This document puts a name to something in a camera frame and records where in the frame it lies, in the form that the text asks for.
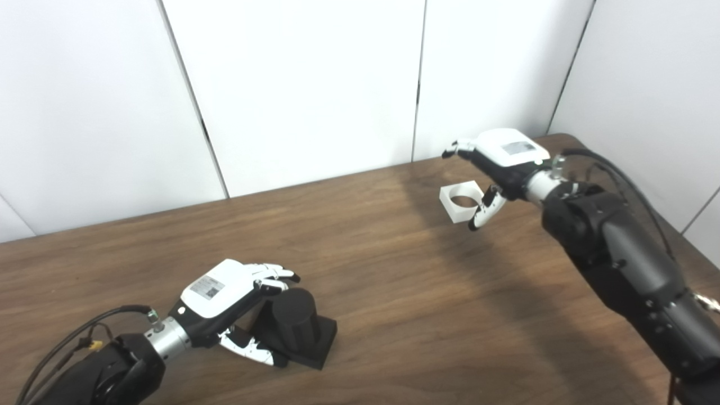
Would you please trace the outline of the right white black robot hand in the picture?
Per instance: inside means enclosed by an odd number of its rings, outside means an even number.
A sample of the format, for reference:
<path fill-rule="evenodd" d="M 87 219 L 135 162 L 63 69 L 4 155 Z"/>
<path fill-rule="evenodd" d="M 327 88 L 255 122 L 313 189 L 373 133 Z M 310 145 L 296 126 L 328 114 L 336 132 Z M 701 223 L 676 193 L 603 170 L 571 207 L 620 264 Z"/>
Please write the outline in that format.
<path fill-rule="evenodd" d="M 550 175 L 550 152 L 519 130 L 487 130 L 476 138 L 463 138 L 442 152 L 442 159 L 458 156 L 492 180 L 475 214 L 468 222 L 477 231 L 506 202 L 523 200 L 543 208 L 545 199 L 560 181 Z"/>

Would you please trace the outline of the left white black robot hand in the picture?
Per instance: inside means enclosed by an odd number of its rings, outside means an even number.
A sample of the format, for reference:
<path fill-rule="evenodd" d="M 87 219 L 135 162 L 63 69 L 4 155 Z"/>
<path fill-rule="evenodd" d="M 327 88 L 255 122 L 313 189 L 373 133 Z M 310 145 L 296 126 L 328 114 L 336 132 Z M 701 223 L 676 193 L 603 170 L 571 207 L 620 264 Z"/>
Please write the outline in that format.
<path fill-rule="evenodd" d="M 169 311 L 185 348 L 222 346 L 237 356 L 272 367 L 286 367 L 285 355 L 236 326 L 265 298 L 280 295 L 301 277 L 278 264 L 242 264 L 225 259 L 189 284 Z"/>

